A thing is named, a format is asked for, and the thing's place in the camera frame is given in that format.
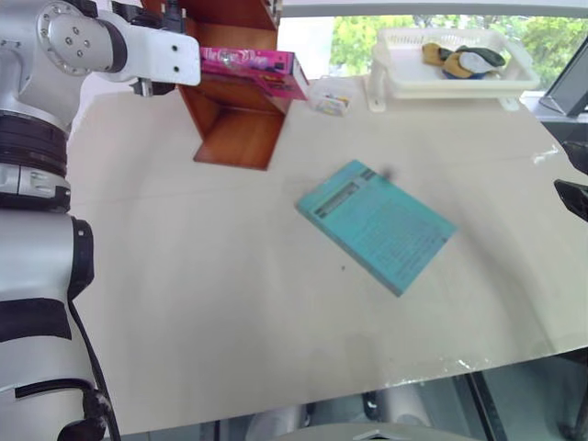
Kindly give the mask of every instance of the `table surface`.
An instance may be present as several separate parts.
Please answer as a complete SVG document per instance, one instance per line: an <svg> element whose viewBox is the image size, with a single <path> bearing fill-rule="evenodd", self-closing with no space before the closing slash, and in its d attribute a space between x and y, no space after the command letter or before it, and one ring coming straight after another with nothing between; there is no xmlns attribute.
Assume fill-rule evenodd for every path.
<svg viewBox="0 0 588 441"><path fill-rule="evenodd" d="M122 433L588 345L588 228L553 186L588 178L526 109L297 102L267 172L195 164L198 146L178 93L102 96L71 139L72 214L96 237L76 302ZM352 159L458 226L401 298L294 208Z"/></svg>

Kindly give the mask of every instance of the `white plastic basket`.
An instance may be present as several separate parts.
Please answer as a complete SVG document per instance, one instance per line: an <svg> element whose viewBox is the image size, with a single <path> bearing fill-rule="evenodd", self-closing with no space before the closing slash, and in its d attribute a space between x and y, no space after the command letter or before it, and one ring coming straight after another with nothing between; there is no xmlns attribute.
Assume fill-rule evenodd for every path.
<svg viewBox="0 0 588 441"><path fill-rule="evenodd" d="M440 67L423 63L422 47L429 42L452 51L461 45L485 47L502 54L507 63L482 80L449 80ZM386 86L397 98L501 98L519 97L540 81L527 51L495 30L382 29L372 55L367 97L373 111L385 108Z"/></svg>

